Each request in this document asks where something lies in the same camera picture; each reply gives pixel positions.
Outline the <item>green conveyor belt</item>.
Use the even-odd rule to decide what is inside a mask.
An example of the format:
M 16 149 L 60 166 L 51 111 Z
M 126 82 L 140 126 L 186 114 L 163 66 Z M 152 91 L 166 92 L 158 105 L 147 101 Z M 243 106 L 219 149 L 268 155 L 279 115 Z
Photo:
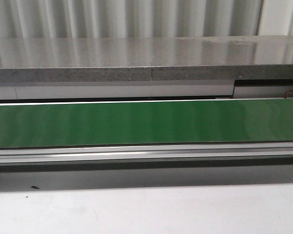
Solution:
M 293 98 L 0 104 L 0 149 L 293 141 Z

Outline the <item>white pleated curtain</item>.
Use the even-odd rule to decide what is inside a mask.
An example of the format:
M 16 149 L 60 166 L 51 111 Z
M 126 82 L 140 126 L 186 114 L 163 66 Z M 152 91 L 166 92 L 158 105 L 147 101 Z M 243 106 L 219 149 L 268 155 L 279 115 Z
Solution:
M 293 36 L 293 0 L 0 0 L 0 38 Z

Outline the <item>grey conveyor rear frame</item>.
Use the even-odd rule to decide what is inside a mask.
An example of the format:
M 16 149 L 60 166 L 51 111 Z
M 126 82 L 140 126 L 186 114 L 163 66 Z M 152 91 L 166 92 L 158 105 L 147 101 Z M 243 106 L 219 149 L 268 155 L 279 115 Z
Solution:
M 0 100 L 282 98 L 293 79 L 0 83 Z

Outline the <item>aluminium conveyor front rail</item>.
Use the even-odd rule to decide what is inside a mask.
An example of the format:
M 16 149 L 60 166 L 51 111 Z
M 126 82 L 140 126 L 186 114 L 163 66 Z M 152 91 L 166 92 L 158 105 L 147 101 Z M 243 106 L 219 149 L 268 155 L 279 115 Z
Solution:
M 0 164 L 243 156 L 293 156 L 293 142 L 0 149 Z

